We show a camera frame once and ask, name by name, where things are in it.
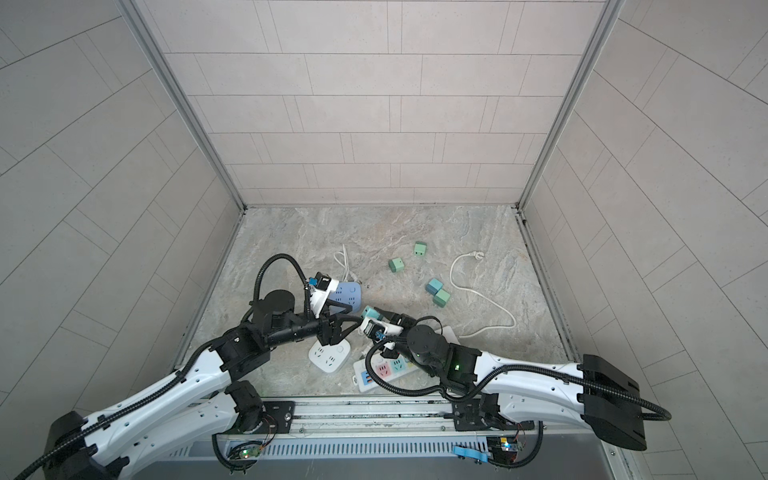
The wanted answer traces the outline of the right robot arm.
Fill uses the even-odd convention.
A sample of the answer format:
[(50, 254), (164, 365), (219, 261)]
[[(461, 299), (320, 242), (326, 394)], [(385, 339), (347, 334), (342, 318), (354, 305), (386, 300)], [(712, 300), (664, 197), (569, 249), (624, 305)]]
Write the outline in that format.
[[(373, 383), (403, 397), (439, 395), (454, 407), (474, 407), (489, 429), (520, 430), (532, 422), (541, 436), (548, 422), (589, 427), (605, 443), (632, 451), (647, 448), (645, 425), (667, 422), (671, 413), (641, 397), (639, 384), (604, 358), (586, 354), (576, 363), (539, 364), (506, 359), (448, 341), (426, 317), (365, 314), (361, 332), (373, 345), (364, 359)], [(405, 389), (373, 367), (375, 354), (403, 357), (436, 379)]]

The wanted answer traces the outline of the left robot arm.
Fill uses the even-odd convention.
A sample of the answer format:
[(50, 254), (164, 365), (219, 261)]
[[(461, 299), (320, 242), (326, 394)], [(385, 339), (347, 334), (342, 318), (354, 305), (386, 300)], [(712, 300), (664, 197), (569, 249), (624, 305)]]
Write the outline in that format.
[(36, 471), (47, 479), (126, 478), (200, 435), (256, 430), (265, 408), (246, 375), (280, 345), (308, 337), (337, 345), (361, 324), (351, 306), (331, 299), (338, 285), (323, 273), (307, 277), (289, 254), (270, 257), (239, 324), (138, 394), (87, 417), (75, 411), (59, 417), (43, 455), (19, 478)]

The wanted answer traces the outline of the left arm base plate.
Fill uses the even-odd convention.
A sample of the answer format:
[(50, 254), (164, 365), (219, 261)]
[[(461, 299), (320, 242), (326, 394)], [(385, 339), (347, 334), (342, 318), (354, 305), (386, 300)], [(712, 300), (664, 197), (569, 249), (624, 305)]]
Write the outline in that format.
[(260, 406), (246, 407), (239, 412), (230, 433), (236, 434), (287, 434), (290, 432), (296, 403), (294, 401), (268, 400)]

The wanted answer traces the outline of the white long power strip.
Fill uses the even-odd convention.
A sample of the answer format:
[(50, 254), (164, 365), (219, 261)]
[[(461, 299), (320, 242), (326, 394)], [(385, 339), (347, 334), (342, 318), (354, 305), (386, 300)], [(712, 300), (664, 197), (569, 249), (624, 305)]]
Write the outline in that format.
[[(391, 365), (388, 365), (387, 362), (384, 362), (381, 365), (374, 365), (373, 364), (373, 357), (378, 352), (384, 353), (385, 350), (379, 350), (379, 351), (373, 351), (370, 349), (368, 353), (366, 354), (366, 357), (364, 359), (365, 361), (365, 370), (367, 371), (370, 379), (377, 384), (378, 386), (382, 387), (383, 389), (389, 391), (390, 393), (404, 396), (404, 397), (422, 397), (430, 394), (447, 394), (448, 388), (441, 385), (440, 381), (438, 379), (438, 383), (433, 386), (424, 387), (420, 389), (405, 389), (403, 387), (399, 387), (396, 385), (391, 384), (388, 381), (388, 378), (391, 377), (391, 374), (394, 372), (394, 369)], [(401, 357), (405, 358), (408, 362), (410, 362), (412, 365), (415, 365), (418, 367), (415, 363), (408, 360), (405, 356), (398, 353), (396, 350), (393, 351), (395, 354), (396, 360), (400, 359)]]

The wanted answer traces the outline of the teal blue plug adapter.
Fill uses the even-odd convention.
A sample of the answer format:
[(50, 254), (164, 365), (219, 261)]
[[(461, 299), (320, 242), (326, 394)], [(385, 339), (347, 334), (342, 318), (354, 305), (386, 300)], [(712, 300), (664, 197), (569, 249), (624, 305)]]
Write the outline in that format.
[(444, 284), (438, 280), (437, 278), (432, 278), (426, 285), (425, 290), (430, 295), (436, 295), (442, 288)]

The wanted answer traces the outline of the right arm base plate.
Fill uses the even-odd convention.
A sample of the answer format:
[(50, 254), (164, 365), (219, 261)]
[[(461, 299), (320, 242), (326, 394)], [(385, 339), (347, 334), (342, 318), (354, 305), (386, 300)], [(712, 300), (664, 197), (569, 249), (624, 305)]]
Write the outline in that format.
[(513, 422), (501, 414), (499, 395), (482, 394), (467, 403), (452, 405), (451, 419), (457, 431), (533, 431), (534, 421)]

